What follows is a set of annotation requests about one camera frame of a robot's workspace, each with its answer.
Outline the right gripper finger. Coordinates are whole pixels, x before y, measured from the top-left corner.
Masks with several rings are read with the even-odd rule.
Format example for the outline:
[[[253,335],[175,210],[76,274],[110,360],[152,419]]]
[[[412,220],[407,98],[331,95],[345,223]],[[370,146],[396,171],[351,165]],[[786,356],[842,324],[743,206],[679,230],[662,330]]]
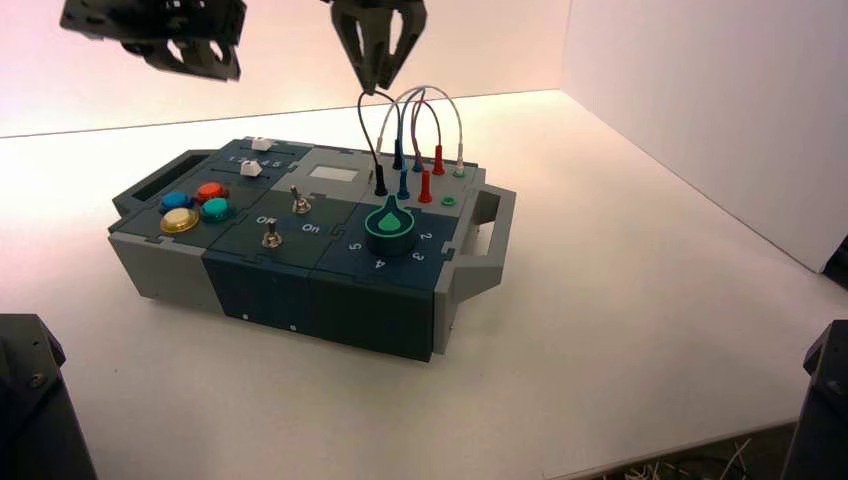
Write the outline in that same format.
[[[381,1],[332,1],[331,20],[363,90],[375,90],[381,60],[378,46],[384,20]]]
[[[398,38],[391,39],[391,23],[400,16]],[[377,85],[388,90],[410,56],[426,26],[423,1],[380,1],[378,16]]]

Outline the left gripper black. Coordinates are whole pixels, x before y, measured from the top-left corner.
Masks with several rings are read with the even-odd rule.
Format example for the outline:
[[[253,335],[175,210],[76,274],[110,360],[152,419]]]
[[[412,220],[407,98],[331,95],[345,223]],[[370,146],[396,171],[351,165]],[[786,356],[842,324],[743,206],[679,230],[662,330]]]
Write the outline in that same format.
[[[234,48],[240,41],[247,5],[243,1],[67,1],[59,25],[96,38],[120,40],[125,51],[142,57],[160,71],[199,76],[180,54],[195,47],[191,41],[133,43],[148,40],[213,40],[198,47],[203,76],[237,81],[240,66]]]

